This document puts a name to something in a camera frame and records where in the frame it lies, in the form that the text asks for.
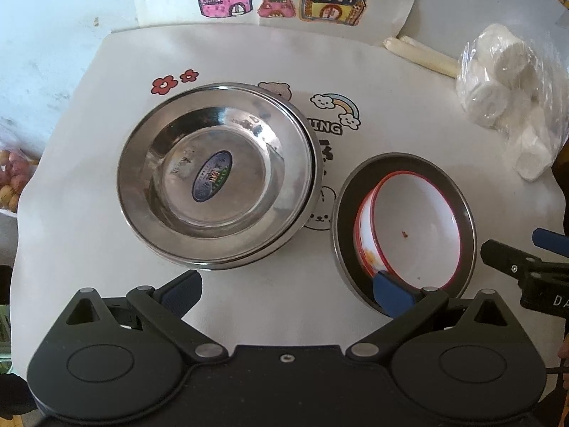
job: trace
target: white tablecloth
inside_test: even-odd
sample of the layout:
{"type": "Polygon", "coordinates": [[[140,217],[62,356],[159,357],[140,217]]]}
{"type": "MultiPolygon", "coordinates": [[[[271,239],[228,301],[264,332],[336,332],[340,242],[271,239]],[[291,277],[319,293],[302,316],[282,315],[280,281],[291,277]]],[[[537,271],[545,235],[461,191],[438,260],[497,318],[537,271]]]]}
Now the white tablecloth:
{"type": "MultiPolygon", "coordinates": [[[[547,173],[528,184],[506,168],[498,135],[466,121],[452,79],[382,48],[346,39],[247,26],[174,26],[116,33],[102,44],[63,115],[19,210],[20,241],[11,290],[17,372],[69,298],[85,286],[102,296],[160,286],[184,271],[150,251],[121,215],[118,156],[136,123],[164,99],[219,81],[281,82],[292,102],[328,139],[334,158],[323,184],[337,191],[349,172],[383,152],[418,154],[445,170],[470,203],[480,243],[495,238],[544,258],[531,245],[541,226],[562,230],[564,201],[547,173]],[[188,69],[195,82],[181,82],[188,69]],[[178,84],[152,94],[154,79],[178,84]],[[332,126],[341,110],[319,109],[315,95],[339,94],[359,126],[332,126]]],[[[268,258],[206,272],[199,304],[184,318],[230,350],[243,344],[340,344],[388,320],[362,304],[335,266],[329,231],[303,228],[268,258]]],[[[516,281],[478,262],[466,296],[494,288],[549,365],[563,333],[559,318],[520,308],[516,281]]]]}

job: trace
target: white stick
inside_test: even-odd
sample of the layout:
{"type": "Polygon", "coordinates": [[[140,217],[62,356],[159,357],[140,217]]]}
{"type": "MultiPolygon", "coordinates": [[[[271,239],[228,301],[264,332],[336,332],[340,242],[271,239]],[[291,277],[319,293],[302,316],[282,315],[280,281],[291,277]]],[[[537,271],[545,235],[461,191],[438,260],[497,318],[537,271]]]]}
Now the white stick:
{"type": "Polygon", "coordinates": [[[439,72],[443,75],[456,78],[460,72],[460,65],[456,59],[444,59],[440,55],[422,48],[414,47],[397,38],[389,37],[383,42],[383,46],[393,54],[408,59],[427,69],[439,72]]]}
{"type": "Polygon", "coordinates": [[[420,41],[416,41],[416,39],[414,39],[414,38],[403,35],[403,36],[399,37],[399,39],[401,41],[404,41],[405,43],[409,43],[410,45],[413,45],[414,47],[422,48],[425,51],[429,51],[431,53],[434,53],[437,56],[439,56],[441,59],[445,59],[445,61],[447,61],[447,62],[456,61],[456,59],[451,58],[450,56],[447,56],[446,54],[443,54],[440,51],[436,51],[433,48],[428,47],[427,45],[421,43],[420,41]]]}

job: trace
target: stainless steel plate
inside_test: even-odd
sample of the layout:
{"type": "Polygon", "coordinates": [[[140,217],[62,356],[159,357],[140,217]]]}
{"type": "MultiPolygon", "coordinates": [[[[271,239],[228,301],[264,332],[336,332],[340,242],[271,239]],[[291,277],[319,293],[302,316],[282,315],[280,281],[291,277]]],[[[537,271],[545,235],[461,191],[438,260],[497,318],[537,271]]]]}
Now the stainless steel plate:
{"type": "Polygon", "coordinates": [[[389,153],[372,157],[360,164],[346,179],[332,214],[332,242],[336,263],[348,288],[367,305],[382,312],[373,298],[373,283],[360,266],[353,244],[353,227],[363,198],[388,174],[408,170],[423,175],[445,196],[460,233],[459,267],[443,286],[450,297],[460,297],[466,290],[476,263],[476,228],[466,199],[454,181],[439,167],[412,154],[389,153]]]}
{"type": "Polygon", "coordinates": [[[124,147],[118,194],[129,224],[184,264],[226,269],[278,249],[308,218],[321,180],[316,136],[291,104],[216,84],[153,110],[124,147]]]}

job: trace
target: white bowl with red rim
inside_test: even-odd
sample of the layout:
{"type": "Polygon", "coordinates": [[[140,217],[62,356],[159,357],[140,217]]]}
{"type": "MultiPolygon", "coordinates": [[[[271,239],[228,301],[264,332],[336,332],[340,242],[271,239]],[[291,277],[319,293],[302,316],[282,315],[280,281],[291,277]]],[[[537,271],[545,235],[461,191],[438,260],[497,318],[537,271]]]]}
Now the white bowl with red rim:
{"type": "Polygon", "coordinates": [[[332,214],[342,279],[368,305],[380,271],[414,289],[465,291],[476,263],[476,229],[468,203],[439,167],[412,154],[368,159],[346,179],[332,214]]]}

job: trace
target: cloud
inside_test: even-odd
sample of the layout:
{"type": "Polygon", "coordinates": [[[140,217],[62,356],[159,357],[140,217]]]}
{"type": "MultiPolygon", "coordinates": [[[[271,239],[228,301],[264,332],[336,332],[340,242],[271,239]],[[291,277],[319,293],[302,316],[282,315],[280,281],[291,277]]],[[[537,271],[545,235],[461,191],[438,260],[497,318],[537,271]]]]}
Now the cloud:
{"type": "Polygon", "coordinates": [[[292,98],[292,92],[290,91],[289,84],[277,84],[276,82],[261,82],[258,87],[270,91],[271,93],[277,94],[287,101],[292,98]]]}
{"type": "Polygon", "coordinates": [[[334,109],[336,107],[332,98],[321,94],[315,94],[310,98],[310,101],[312,101],[318,109],[334,109]]]}
{"type": "Polygon", "coordinates": [[[350,127],[352,130],[357,130],[361,125],[360,120],[356,119],[353,114],[338,114],[338,118],[344,127],[350,127]]]}

